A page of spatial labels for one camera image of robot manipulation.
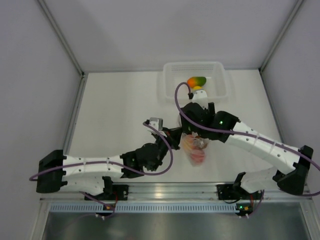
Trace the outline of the orange peach fake fruit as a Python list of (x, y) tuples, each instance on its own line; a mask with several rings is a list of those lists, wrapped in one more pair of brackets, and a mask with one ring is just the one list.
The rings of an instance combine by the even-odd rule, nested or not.
[(189, 153), (196, 148), (194, 140), (192, 135), (185, 135), (181, 138), (182, 148), (185, 152)]

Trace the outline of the clear zip top bag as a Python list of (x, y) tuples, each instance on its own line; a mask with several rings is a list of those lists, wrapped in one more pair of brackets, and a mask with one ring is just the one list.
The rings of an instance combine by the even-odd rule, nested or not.
[(187, 134), (183, 132), (181, 134), (180, 147), (194, 167), (204, 163), (208, 144), (209, 141), (207, 139), (201, 138), (196, 133)]

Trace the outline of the yellow fake pepper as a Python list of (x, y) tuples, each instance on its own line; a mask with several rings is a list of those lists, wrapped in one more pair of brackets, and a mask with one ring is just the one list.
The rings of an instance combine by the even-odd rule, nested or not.
[(193, 91), (202, 90), (203, 88), (201, 86), (195, 86), (192, 88)]

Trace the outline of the orange green fake mango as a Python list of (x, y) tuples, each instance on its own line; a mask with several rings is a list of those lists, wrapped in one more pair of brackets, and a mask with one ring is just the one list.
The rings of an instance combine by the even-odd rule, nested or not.
[(194, 88), (195, 86), (203, 87), (207, 82), (207, 78), (204, 76), (193, 76), (187, 80), (187, 84), (190, 88)]

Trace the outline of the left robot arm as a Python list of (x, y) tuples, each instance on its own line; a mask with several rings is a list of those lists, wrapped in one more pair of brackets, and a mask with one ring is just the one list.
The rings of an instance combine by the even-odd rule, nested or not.
[(159, 176), (172, 167), (182, 128), (149, 129), (154, 142), (116, 156), (74, 157), (61, 149), (54, 150), (39, 161), (38, 172), (30, 181), (36, 182), (36, 192), (40, 194), (84, 192), (107, 200), (113, 194), (114, 181)]

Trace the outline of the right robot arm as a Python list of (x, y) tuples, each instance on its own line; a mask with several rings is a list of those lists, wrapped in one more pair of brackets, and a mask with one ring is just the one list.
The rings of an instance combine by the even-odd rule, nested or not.
[(290, 195), (304, 195), (314, 153), (311, 147), (292, 147), (261, 135), (238, 117), (226, 111), (215, 111), (213, 103), (203, 108), (190, 102), (179, 113), (184, 132), (238, 147), (272, 166), (256, 172), (239, 173), (233, 183), (233, 192), (238, 198), (244, 199), (251, 193), (272, 188), (279, 188)]

